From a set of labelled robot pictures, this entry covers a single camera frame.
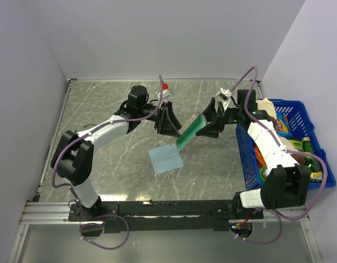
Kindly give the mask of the grey-brown glasses case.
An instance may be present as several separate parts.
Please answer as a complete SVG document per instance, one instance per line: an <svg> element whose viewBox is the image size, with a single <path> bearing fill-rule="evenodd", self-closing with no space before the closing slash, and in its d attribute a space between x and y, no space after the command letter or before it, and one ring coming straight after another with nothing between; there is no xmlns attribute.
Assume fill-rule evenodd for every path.
<svg viewBox="0 0 337 263"><path fill-rule="evenodd" d="M194 113L191 118L180 129L180 136L176 140L178 151L188 147L197 137L196 133L206 126L205 117L199 113Z"/></svg>

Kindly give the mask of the light blue cleaning cloth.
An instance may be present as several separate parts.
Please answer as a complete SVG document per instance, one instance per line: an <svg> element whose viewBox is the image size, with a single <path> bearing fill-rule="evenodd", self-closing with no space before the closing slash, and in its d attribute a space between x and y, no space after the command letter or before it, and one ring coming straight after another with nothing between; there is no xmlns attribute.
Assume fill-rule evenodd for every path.
<svg viewBox="0 0 337 263"><path fill-rule="evenodd" d="M150 149L148 155L155 174L182 168L184 165L176 144Z"/></svg>

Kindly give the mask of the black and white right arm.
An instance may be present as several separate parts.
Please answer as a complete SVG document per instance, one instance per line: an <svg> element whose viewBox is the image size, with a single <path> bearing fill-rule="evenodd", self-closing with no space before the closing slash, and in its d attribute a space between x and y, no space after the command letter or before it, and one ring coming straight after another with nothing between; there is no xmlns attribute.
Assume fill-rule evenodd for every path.
<svg viewBox="0 0 337 263"><path fill-rule="evenodd" d="M256 190L241 192L239 200L232 205L238 218L246 217L252 208L278 209L299 207L305 204L310 183L310 170L300 165L281 142L272 118L265 110L258 109L254 90L238 90L241 99L234 102L229 90L220 88L216 101L212 98L202 112L206 124L196 136L217 138L227 124L240 124L255 142L264 158L267 178Z"/></svg>

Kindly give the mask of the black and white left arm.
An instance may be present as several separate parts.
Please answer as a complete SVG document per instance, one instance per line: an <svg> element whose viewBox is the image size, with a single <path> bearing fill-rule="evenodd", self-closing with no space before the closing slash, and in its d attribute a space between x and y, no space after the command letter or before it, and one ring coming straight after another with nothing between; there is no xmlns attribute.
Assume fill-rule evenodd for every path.
<svg viewBox="0 0 337 263"><path fill-rule="evenodd" d="M104 214L101 198L89 178L94 153L110 141L129 134L144 120L152 121L158 134L179 137L182 126L173 112L172 102L168 101L171 95L168 85L163 83L156 99L158 104L154 105L147 88L135 85L108 120L79 133L68 130L62 134L51 161L53 175L65 180L65 186L70 188L88 220Z"/></svg>

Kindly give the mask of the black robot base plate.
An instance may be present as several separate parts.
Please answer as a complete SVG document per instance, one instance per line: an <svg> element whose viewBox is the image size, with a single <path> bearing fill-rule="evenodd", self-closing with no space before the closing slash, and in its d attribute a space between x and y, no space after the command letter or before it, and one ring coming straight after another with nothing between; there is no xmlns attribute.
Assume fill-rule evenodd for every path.
<svg viewBox="0 0 337 263"><path fill-rule="evenodd" d="M122 231L213 230L228 231L229 224L263 219L263 213L244 208L237 200L114 201L95 209L70 207L70 222L102 223L105 233Z"/></svg>

